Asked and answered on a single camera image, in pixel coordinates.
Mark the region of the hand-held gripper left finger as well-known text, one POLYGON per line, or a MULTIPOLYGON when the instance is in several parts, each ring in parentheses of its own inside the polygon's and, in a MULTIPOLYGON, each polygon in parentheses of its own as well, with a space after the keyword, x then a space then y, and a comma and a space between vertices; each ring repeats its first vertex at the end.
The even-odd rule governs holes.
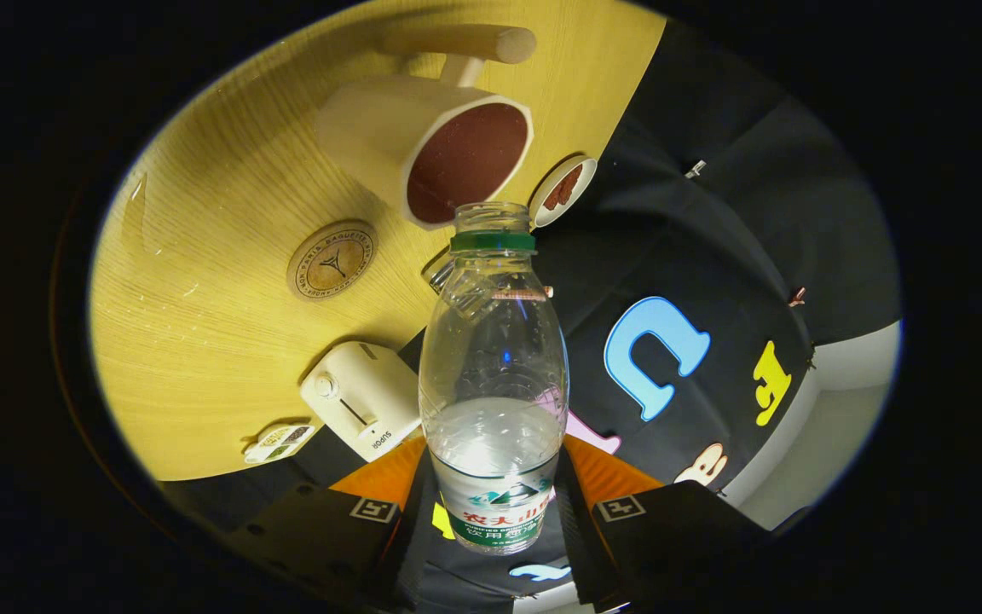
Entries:
POLYGON ((418 609, 436 479, 413 437, 331 487, 300 485, 228 536, 228 544, 312 598, 352 613, 418 609))

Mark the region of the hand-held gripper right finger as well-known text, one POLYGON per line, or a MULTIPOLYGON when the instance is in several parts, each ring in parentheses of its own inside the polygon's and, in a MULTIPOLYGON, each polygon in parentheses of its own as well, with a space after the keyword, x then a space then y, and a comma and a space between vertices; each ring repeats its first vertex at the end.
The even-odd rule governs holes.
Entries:
POLYGON ((578 599, 598 613, 717 601, 779 537, 697 482, 663 484, 570 435, 556 492, 578 599))

